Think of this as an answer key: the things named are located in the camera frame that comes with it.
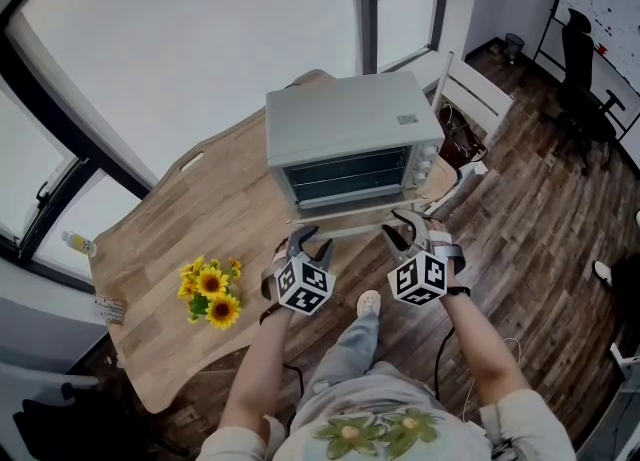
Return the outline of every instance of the bottle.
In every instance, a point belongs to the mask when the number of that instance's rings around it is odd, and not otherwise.
[[[62,232],[62,240],[70,248],[89,257],[95,257],[98,252],[98,246],[96,246],[95,243],[91,242],[89,239],[85,239],[82,235],[78,235],[75,232]]]

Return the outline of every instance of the toaster oven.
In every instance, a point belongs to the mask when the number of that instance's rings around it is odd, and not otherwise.
[[[266,97],[267,165],[292,207],[394,194],[423,182],[444,141],[410,72]]]

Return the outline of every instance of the oven label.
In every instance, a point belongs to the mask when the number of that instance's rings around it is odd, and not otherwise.
[[[403,114],[398,116],[398,123],[400,125],[411,125],[412,123],[418,123],[418,118],[415,114]]]

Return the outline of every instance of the trash can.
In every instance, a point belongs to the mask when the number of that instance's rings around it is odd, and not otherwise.
[[[511,64],[516,60],[516,56],[520,54],[522,47],[524,47],[524,41],[519,36],[513,33],[507,33],[504,38],[504,53],[511,61]]]

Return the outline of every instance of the bag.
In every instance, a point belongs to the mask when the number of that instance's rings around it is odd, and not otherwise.
[[[487,149],[478,139],[463,114],[445,102],[438,112],[438,121],[444,130],[445,140],[440,149],[442,157],[453,169],[479,161]]]

